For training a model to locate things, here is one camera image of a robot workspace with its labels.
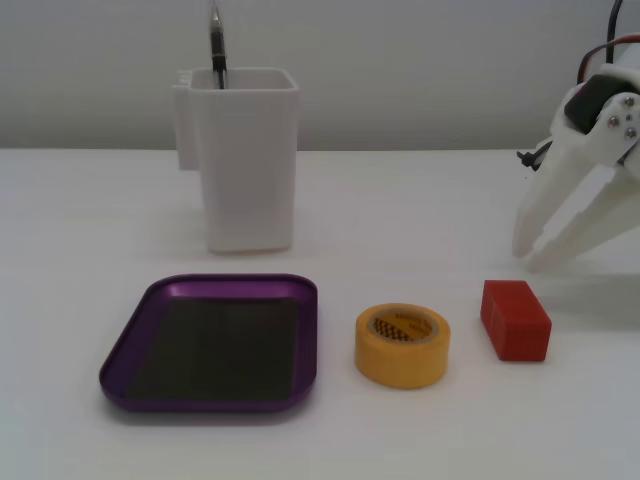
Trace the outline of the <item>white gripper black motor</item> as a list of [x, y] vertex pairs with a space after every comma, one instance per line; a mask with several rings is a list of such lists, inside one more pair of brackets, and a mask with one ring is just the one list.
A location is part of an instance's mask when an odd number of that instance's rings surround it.
[[[513, 230], [512, 253], [528, 255], [531, 271], [556, 267], [639, 226], [639, 70], [605, 65], [574, 87], [554, 115], [551, 135]], [[611, 180], [535, 250], [545, 225], [598, 166], [612, 169]]]

